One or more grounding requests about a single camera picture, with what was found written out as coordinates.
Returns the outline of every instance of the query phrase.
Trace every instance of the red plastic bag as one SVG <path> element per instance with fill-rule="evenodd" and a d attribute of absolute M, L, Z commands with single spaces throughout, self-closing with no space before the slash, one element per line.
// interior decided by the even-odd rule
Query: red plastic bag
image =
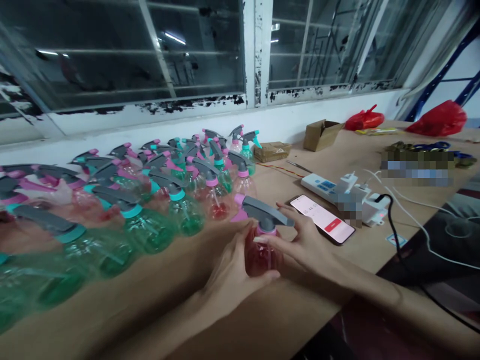
<path fill-rule="evenodd" d="M 377 104 L 373 105 L 370 110 L 362 110 L 358 114 L 353 115 L 345 123 L 345 129 L 347 130 L 363 130 L 376 128 L 385 121 L 385 116 L 381 112 L 373 112 L 372 110 L 377 107 Z"/>
<path fill-rule="evenodd" d="M 455 101 L 447 100 L 423 114 L 405 131 L 432 137 L 444 137 L 462 131 L 467 114 Z"/>

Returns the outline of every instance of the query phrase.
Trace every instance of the ceiling light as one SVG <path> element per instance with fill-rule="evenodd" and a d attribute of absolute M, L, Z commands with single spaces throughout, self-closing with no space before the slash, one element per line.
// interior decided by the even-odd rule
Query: ceiling light
<path fill-rule="evenodd" d="M 178 42 L 179 42 L 180 44 L 182 44 L 182 45 L 187 45 L 187 44 L 185 43 L 185 41 L 180 40 L 178 37 L 175 37 L 175 36 L 169 34 L 168 32 L 166 32 L 165 35 L 166 35 L 167 37 L 169 37 L 170 39 L 173 39 L 173 40 L 175 40 L 175 41 L 178 41 Z"/>
<path fill-rule="evenodd" d="M 38 52 L 42 54 L 58 55 L 56 52 L 45 51 L 45 50 L 38 50 Z"/>

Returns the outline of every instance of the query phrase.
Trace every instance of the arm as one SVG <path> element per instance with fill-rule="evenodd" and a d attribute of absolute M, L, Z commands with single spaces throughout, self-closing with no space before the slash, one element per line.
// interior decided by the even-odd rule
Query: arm
<path fill-rule="evenodd" d="M 116 347 L 107 359 L 160 360 L 181 344 L 230 314 L 255 291 L 280 276 L 276 270 L 250 278 L 245 271 L 248 223 L 225 247 L 205 287 L 150 327 Z"/>
<path fill-rule="evenodd" d="M 428 298 L 389 282 L 333 254 L 334 245 L 318 232 L 313 221 L 278 203 L 280 211 L 295 220 L 298 235 L 292 242 L 263 235 L 262 242 L 291 256 L 300 266 L 379 306 L 420 331 L 437 346 L 458 356 L 478 357 L 480 335 L 448 315 Z"/>

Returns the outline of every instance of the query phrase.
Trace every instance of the white wall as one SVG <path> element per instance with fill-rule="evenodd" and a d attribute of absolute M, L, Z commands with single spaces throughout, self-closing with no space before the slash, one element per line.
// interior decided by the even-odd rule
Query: white wall
<path fill-rule="evenodd" d="M 142 144 L 156 138 L 165 144 L 174 137 L 189 138 L 193 134 L 202 134 L 202 128 L 215 130 L 224 136 L 228 136 L 230 131 L 240 124 L 244 124 L 245 132 L 260 130 L 258 136 L 260 142 L 295 143 L 304 138 L 305 127 L 308 124 L 322 119 L 344 123 L 350 116 L 362 109 L 369 109 L 374 104 L 377 104 L 376 112 L 384 113 L 386 119 L 394 119 L 399 109 L 396 102 L 407 91 L 408 89 L 381 91 L 346 98 L 269 106 L 225 114 L 122 127 L 118 130 L 67 136 L 57 141 L 40 140 L 3 145 L 0 146 L 0 165 L 41 163 L 64 166 L 78 154 L 92 148 L 97 148 L 100 155 L 105 155 L 114 147 L 131 142 L 132 148 L 135 150 Z M 79 169 L 75 165 L 67 167 Z"/>

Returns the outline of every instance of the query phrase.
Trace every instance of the black cable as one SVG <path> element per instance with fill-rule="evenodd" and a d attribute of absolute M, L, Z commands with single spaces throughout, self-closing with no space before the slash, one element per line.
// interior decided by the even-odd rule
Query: black cable
<path fill-rule="evenodd" d="M 395 238 L 395 245 L 396 245 L 396 253 L 398 255 L 398 259 L 400 261 L 400 264 L 403 266 L 405 271 L 412 276 L 415 279 L 416 285 L 425 293 L 425 295 L 432 300 L 440 309 L 445 311 L 447 314 L 449 314 L 451 317 L 455 318 L 458 320 L 460 323 L 468 327 L 469 329 L 472 329 L 474 332 L 477 334 L 480 334 L 480 329 L 475 327 L 474 325 L 470 324 L 469 322 L 463 320 L 461 317 L 459 317 L 457 314 L 455 314 L 453 311 L 448 309 L 447 307 L 443 306 L 436 298 L 433 297 L 432 294 L 428 292 L 428 290 L 419 282 L 417 281 L 417 277 L 415 274 L 409 269 L 407 264 L 404 262 L 404 259 L 402 258 L 402 254 L 400 253 L 400 243 L 399 243 L 399 236 L 397 234 L 397 230 L 395 229 L 394 222 L 392 220 L 392 206 L 394 205 L 394 199 L 391 195 L 389 194 L 382 194 L 380 195 L 375 202 L 378 203 L 380 200 L 382 200 L 384 197 L 388 197 L 390 199 L 390 204 L 388 204 L 388 222 L 390 223 L 391 230 L 393 231 L 393 236 Z"/>

